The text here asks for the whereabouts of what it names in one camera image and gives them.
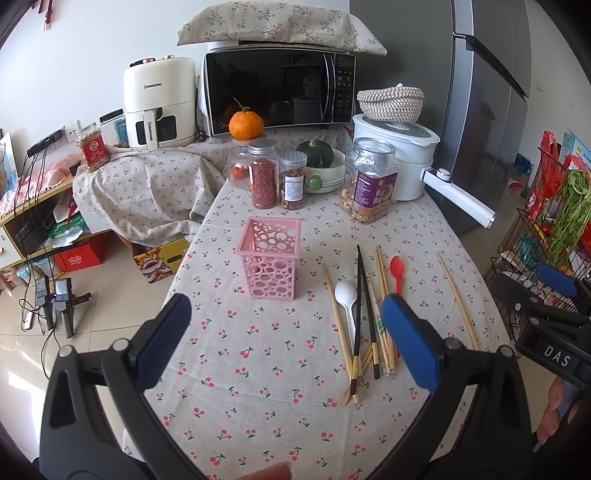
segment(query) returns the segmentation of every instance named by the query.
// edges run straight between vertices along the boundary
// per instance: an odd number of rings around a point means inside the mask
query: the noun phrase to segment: plastic jar with nuts
[[[297,150],[283,152],[279,157],[280,205],[285,210],[299,210],[304,203],[308,155]]]
[[[371,223],[388,213],[398,175],[395,154],[389,143],[357,138],[346,155],[340,206],[358,222]]]

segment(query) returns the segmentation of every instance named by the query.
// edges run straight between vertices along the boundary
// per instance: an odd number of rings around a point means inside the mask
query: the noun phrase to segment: goji berry jar
[[[269,138],[252,140],[248,153],[252,204],[258,209],[273,208],[277,204],[277,142]]]

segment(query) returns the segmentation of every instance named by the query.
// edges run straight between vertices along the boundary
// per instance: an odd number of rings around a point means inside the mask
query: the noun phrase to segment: tiled floor
[[[476,228],[461,240],[484,275],[490,257],[511,225],[520,197],[508,192],[498,209],[498,218],[490,231]],[[92,293],[92,299],[76,307],[75,336],[67,340],[58,325],[56,339],[47,343],[44,363],[51,371],[60,345],[71,344],[79,352],[107,348],[117,338],[130,338],[139,326],[160,310],[172,277],[148,284],[133,262],[130,251],[113,240],[103,265],[69,274],[74,293]],[[27,332],[20,329],[21,309],[18,299],[24,287],[17,287],[12,297],[0,295],[0,421],[29,458],[39,453],[41,415],[47,379],[41,366],[41,347],[46,337],[37,323]],[[33,296],[29,289],[28,298]],[[537,427],[546,404],[546,394],[554,376],[529,361],[520,359],[530,402],[533,428]],[[106,415],[115,436],[121,439],[123,424],[105,388],[99,389]]]

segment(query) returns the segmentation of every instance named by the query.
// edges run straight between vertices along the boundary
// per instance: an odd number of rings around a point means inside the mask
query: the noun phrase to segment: human finger
[[[236,480],[291,480],[291,463],[276,463],[263,470],[241,476]]]

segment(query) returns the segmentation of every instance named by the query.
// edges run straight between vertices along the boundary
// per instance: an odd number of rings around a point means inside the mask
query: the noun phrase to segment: table
[[[374,245],[381,245],[386,257],[403,258],[403,295],[418,315],[442,336],[470,345],[437,263],[435,252],[444,252],[480,347],[494,351],[508,343],[481,275],[427,193],[393,205],[370,225],[352,220],[338,201],[334,192],[308,195],[297,212],[254,210],[250,195],[226,182],[172,283],[169,297],[188,295],[193,319],[162,381],[145,395],[182,450],[211,478],[231,480],[289,460],[294,478],[358,480],[418,413],[428,393],[416,386],[404,361],[393,376],[380,380],[369,369],[360,405],[336,403],[348,376],[321,263],[333,283],[351,280],[357,243],[376,291],[371,255]],[[303,219],[294,301],[254,300],[245,290],[233,250],[249,215]],[[366,329],[363,325],[364,344]],[[438,455],[451,448],[472,394],[465,392]],[[127,432],[124,448],[137,455]]]

